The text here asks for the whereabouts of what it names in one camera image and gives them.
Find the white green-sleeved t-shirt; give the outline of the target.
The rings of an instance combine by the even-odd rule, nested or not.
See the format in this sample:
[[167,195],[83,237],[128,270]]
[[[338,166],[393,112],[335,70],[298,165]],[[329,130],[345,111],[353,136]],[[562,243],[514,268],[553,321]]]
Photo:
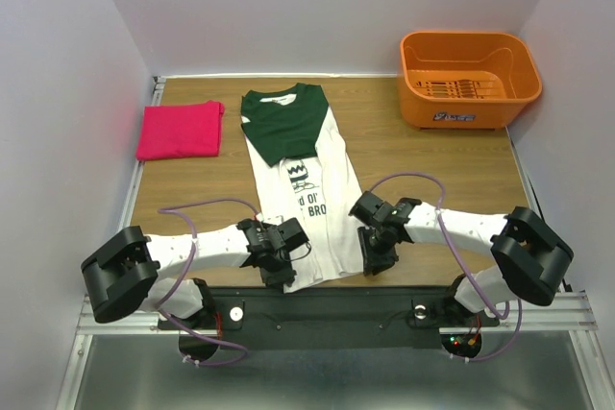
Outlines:
[[292,252],[296,276],[284,292],[362,273],[350,214],[361,189],[323,88],[250,90],[240,114],[262,215],[297,219],[311,245]]

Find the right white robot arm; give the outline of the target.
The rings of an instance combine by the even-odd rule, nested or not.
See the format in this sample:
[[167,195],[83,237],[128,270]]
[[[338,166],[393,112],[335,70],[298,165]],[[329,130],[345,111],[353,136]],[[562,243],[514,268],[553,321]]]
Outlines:
[[507,214],[475,214],[402,198],[392,205],[364,192],[349,212],[357,230],[364,272],[376,275],[399,259],[397,245],[441,244],[493,257],[478,273],[467,267],[426,310],[447,325],[463,324],[485,309],[514,300],[553,303],[574,258],[564,240],[533,210],[517,206]]

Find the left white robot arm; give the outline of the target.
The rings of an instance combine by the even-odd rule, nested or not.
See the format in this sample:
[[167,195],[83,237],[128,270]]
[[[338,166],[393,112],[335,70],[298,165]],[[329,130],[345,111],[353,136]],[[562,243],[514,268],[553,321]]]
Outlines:
[[296,277],[292,253],[309,250],[295,218],[279,223],[244,219],[219,230],[181,235],[119,231],[81,265],[94,319],[122,320],[137,311],[163,310],[191,326],[206,326],[216,310],[206,283],[191,271],[254,267],[266,285],[284,288]]

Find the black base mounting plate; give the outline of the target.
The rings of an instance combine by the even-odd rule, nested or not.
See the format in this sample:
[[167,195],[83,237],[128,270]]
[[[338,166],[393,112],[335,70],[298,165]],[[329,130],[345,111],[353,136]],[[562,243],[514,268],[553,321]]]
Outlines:
[[454,305],[445,286],[211,287],[222,338],[255,350],[439,349],[441,330],[497,326]]

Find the folded pink t-shirt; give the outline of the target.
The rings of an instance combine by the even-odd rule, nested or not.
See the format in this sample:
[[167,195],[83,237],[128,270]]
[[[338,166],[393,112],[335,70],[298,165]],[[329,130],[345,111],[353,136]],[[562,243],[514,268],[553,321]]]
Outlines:
[[224,105],[212,100],[192,105],[146,107],[135,158],[146,162],[217,157],[224,112]]

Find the orange plastic basket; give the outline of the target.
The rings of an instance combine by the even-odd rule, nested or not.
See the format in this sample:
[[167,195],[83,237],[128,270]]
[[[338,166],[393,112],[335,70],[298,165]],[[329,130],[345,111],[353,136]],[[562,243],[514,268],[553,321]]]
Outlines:
[[495,32],[408,34],[398,83],[401,115],[419,129],[504,129],[542,93],[525,42]]

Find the aluminium table frame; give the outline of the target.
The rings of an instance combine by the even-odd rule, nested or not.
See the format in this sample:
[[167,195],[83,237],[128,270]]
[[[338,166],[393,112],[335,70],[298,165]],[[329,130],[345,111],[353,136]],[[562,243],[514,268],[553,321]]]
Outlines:
[[[557,174],[556,159],[530,159],[504,132],[420,131],[402,119],[394,77],[317,78],[332,105],[362,186],[387,199],[429,202],[445,187],[449,208],[503,212],[529,203],[573,248],[574,267],[593,251],[583,237],[595,192],[584,174]],[[167,205],[191,204],[199,229],[239,219],[258,199],[239,126],[241,97],[291,87],[290,78],[173,78],[161,87],[167,106],[217,100],[225,115],[218,157],[154,161],[143,168],[133,219],[153,232],[184,233]],[[499,357],[466,365],[427,350],[254,352],[220,368],[183,363],[177,339],[152,326],[120,335],[79,336],[72,409],[589,409],[601,387],[584,375],[598,355],[586,333],[493,333]]]

